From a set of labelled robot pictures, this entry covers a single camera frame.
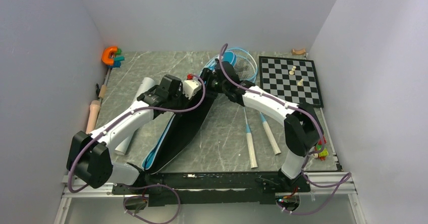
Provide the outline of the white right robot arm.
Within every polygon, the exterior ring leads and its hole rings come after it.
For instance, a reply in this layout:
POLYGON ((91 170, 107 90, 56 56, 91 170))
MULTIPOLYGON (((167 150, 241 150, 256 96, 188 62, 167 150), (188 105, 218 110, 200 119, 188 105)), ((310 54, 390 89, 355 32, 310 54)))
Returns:
POLYGON ((250 80, 238 77, 230 63, 216 63, 215 68, 204 68, 201 76, 208 90, 224 94, 231 102, 255 109, 284 127, 288 153, 278 177, 279 187, 291 191, 297 186, 307 158, 324 132, 314 112, 307 104, 295 104, 269 94, 250 80))

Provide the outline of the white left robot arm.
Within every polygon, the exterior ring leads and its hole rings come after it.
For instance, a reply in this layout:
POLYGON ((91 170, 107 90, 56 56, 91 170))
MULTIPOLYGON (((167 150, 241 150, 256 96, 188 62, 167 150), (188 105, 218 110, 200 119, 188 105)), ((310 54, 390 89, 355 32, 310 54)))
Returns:
POLYGON ((120 115, 104 126, 85 133, 80 131, 72 139, 68 156, 68 189, 72 193, 73 177, 84 181, 85 186, 99 188, 105 183, 125 184, 133 194, 145 187, 139 168, 127 163, 116 163, 111 154, 136 130, 165 112, 187 113, 203 102, 206 93, 204 81, 190 74, 181 80, 172 75, 163 76, 160 84, 144 83, 136 100, 120 115))

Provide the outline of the blue racket bag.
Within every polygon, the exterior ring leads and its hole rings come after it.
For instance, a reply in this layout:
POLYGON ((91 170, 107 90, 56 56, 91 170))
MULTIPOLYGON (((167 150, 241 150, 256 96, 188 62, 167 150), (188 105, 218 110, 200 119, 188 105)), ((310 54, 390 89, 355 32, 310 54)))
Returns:
POLYGON ((157 144, 142 162, 142 168, 147 174, 158 173, 192 142, 217 96, 217 93, 208 90, 198 108, 174 114, 169 119, 157 144))

